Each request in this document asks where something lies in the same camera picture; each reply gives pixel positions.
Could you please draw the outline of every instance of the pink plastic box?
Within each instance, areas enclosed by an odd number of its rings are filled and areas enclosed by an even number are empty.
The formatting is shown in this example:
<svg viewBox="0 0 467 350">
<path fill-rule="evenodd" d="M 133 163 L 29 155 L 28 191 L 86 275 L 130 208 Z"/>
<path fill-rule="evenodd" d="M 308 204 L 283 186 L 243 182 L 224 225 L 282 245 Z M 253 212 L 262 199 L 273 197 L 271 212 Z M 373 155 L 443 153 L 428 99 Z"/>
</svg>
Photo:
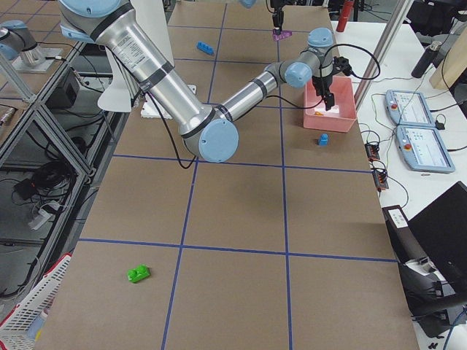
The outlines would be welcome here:
<svg viewBox="0 0 467 350">
<path fill-rule="evenodd" d="M 326 111 L 324 102 L 315 108 L 304 110 L 304 128 L 346 133 L 357 120 L 355 101 L 353 98 L 352 80 L 348 77 L 334 77 L 331 85 L 336 105 Z M 311 80 L 307 82 L 304 94 L 304 106 L 317 104 L 321 96 L 316 96 L 316 90 Z"/>
</svg>

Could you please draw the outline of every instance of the metal frame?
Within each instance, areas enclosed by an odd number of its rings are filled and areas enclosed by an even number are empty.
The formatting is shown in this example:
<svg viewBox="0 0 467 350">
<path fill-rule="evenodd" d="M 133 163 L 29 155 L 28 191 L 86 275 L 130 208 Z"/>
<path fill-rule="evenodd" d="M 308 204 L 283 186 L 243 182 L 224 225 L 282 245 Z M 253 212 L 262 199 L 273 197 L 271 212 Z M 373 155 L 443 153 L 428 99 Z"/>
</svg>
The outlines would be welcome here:
<svg viewBox="0 0 467 350">
<path fill-rule="evenodd" d="M 382 32 L 381 38 L 379 39 L 377 48 L 374 50 L 374 56 L 382 63 L 386 57 L 387 51 L 389 51 L 391 44 L 393 43 L 395 36 L 397 35 L 401 24 L 406 19 L 407 13 L 410 10 L 414 0 L 398 0 L 395 5 L 394 13 L 387 22 L 385 30 Z M 374 77 L 377 72 L 376 62 L 370 60 L 367 65 L 364 77 Z M 355 107 L 357 110 L 361 107 L 363 100 L 370 88 L 371 80 L 362 80 L 358 85 L 357 91 L 355 92 Z"/>
</svg>

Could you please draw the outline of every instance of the blue small object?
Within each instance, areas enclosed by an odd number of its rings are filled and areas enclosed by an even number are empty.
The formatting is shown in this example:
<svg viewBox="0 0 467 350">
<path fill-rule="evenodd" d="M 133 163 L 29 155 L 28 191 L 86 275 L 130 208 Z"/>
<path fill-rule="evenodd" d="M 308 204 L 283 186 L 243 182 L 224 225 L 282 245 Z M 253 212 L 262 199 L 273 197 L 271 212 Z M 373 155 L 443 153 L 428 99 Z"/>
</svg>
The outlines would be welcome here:
<svg viewBox="0 0 467 350">
<path fill-rule="evenodd" d="M 198 48 L 198 50 L 201 50 L 204 53 L 207 53 L 208 55 L 214 55 L 214 49 L 205 42 L 198 42 L 196 47 Z"/>
<path fill-rule="evenodd" d="M 334 43 L 333 34 L 327 28 L 316 28 L 308 34 L 308 45 L 313 47 L 328 47 Z"/>
<path fill-rule="evenodd" d="M 318 146 L 328 146 L 328 134 L 324 133 L 318 140 Z"/>
<path fill-rule="evenodd" d="M 7 20 L 0 24 L 1 27 L 6 29 L 25 29 L 28 28 L 22 20 Z"/>
<path fill-rule="evenodd" d="M 95 44 L 94 40 L 90 38 L 86 33 L 83 33 L 82 31 L 77 31 L 76 29 L 62 26 L 61 27 L 61 34 L 65 36 L 68 39 L 73 39 L 78 42 L 87 42 L 88 44 Z"/>
<path fill-rule="evenodd" d="M 110 15 L 120 5 L 120 0 L 58 0 L 71 12 L 87 18 Z"/>
<path fill-rule="evenodd" d="M 201 156 L 208 162 L 225 162 L 239 146 L 239 132 L 228 120 L 213 120 L 201 132 L 198 146 Z"/>
<path fill-rule="evenodd" d="M 294 62 L 285 71 L 285 81 L 293 88 L 302 88 L 312 75 L 312 69 L 307 64 Z"/>
<path fill-rule="evenodd" d="M 0 53 L 2 53 L 8 61 L 14 60 L 20 55 L 15 49 L 5 44 L 0 44 Z"/>
<path fill-rule="evenodd" d="M 256 3 L 256 0 L 240 0 L 240 4 L 247 9 L 251 8 Z"/>
</svg>

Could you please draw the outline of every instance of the white device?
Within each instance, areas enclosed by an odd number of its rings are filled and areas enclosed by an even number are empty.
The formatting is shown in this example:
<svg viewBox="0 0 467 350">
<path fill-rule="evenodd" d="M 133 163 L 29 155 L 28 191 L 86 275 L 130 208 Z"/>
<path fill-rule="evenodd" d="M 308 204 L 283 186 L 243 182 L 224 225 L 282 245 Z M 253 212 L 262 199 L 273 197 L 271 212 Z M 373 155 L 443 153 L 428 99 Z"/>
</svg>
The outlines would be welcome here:
<svg viewBox="0 0 467 350">
<path fill-rule="evenodd" d="M 28 223 L 28 226 L 31 230 L 38 230 L 40 229 L 43 224 L 45 224 L 53 215 L 53 213 L 48 212 L 44 207 L 49 206 L 54 211 L 57 211 L 62 205 L 58 204 L 55 201 L 51 201 L 47 204 L 41 206 L 37 212 L 36 217 Z"/>
</svg>

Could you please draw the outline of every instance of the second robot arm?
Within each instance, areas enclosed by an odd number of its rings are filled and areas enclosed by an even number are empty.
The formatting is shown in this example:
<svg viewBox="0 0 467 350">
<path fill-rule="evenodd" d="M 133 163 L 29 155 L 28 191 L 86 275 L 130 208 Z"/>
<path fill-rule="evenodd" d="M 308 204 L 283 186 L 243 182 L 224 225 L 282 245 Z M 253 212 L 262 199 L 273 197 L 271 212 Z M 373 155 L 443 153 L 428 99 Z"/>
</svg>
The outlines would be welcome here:
<svg viewBox="0 0 467 350">
<path fill-rule="evenodd" d="M 218 106 L 202 104 L 174 67 L 139 27 L 129 0 L 59 0 L 66 33 L 90 38 L 109 48 L 144 93 L 150 93 L 179 124 L 179 134 L 194 155 L 223 162 L 236 151 L 239 134 L 232 123 L 284 82 L 303 87 L 314 76 L 327 87 L 333 73 L 332 33 L 310 33 L 309 46 L 296 60 L 273 63 L 238 93 Z"/>
</svg>

